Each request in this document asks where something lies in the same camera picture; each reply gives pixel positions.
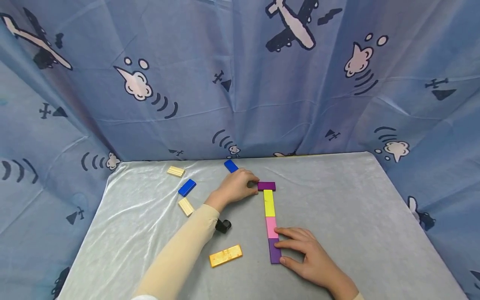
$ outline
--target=block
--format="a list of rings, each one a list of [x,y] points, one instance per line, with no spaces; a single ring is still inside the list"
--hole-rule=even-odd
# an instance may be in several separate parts
[[[179,205],[187,216],[190,216],[194,212],[193,206],[190,204],[187,198],[180,200]]]
[[[275,206],[273,204],[273,191],[264,190],[265,216],[275,216]]]
[[[268,239],[268,247],[270,249],[270,263],[279,264],[280,257],[282,257],[282,252],[279,248],[275,248],[274,244],[278,243],[279,239]]]
[[[265,217],[267,223],[267,236],[269,239],[278,239],[278,233],[273,229],[276,227],[276,218],[274,216]]]
[[[262,182],[262,181],[259,181],[259,182],[257,183],[257,187],[258,187],[258,190],[259,190],[259,191],[263,191],[263,190],[272,190],[272,191],[275,191],[275,190],[276,190],[275,182]]]
[[[228,263],[229,261],[242,256],[243,253],[241,252],[240,245],[235,245],[233,247],[210,255],[210,265],[212,266],[212,268],[215,268],[216,266]]]
[[[167,174],[170,174],[170,175],[177,176],[177,177],[181,178],[183,176],[183,174],[185,174],[185,170],[181,169],[181,168],[171,166],[171,167],[168,168]]]
[[[186,197],[188,193],[197,185],[197,183],[191,179],[188,179],[188,181],[179,189],[179,194],[182,195],[183,197]]]
[[[232,227],[232,223],[230,223],[230,221],[223,220],[222,222],[220,220],[217,220],[215,225],[215,230],[218,230],[221,233],[225,234],[231,227]]]
[[[235,163],[231,159],[227,160],[223,164],[227,167],[230,173],[233,173],[239,169],[239,167],[237,167],[237,165],[235,165]]]

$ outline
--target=dark purple block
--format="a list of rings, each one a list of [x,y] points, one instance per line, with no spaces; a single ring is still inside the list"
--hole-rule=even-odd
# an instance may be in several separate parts
[[[263,190],[275,191],[276,190],[275,182],[261,182],[261,181],[259,181],[257,183],[257,187],[258,187],[259,191],[263,191]]]
[[[282,256],[282,252],[279,248],[275,248],[274,244],[278,243],[279,239],[268,239],[268,247],[270,248],[270,263],[272,264],[279,264],[280,257]]]

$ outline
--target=yellow block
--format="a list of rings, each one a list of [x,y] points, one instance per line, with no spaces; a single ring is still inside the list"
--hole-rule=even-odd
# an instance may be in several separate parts
[[[190,204],[187,198],[180,200],[179,205],[187,216],[190,216],[194,212],[193,206]]]
[[[170,175],[177,176],[177,177],[181,178],[183,176],[183,174],[185,173],[185,170],[181,169],[181,168],[171,166],[171,167],[168,168],[167,173],[170,174]]]
[[[240,245],[235,245],[223,251],[210,255],[210,265],[215,268],[218,265],[228,263],[231,260],[242,257]]]
[[[273,191],[264,190],[265,216],[275,216],[275,206],[273,204]]]

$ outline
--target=blue curtain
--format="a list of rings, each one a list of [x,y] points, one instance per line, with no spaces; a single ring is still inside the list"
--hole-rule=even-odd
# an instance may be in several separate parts
[[[58,295],[120,159],[353,151],[377,157],[480,299],[479,9],[3,1],[2,299]]]

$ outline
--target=beige sleeve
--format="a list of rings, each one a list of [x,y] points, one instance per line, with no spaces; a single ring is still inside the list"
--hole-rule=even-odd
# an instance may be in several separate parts
[[[363,296],[359,293],[353,300],[365,300]]]
[[[212,238],[220,213],[203,204],[160,251],[133,294],[175,300],[200,251]]]

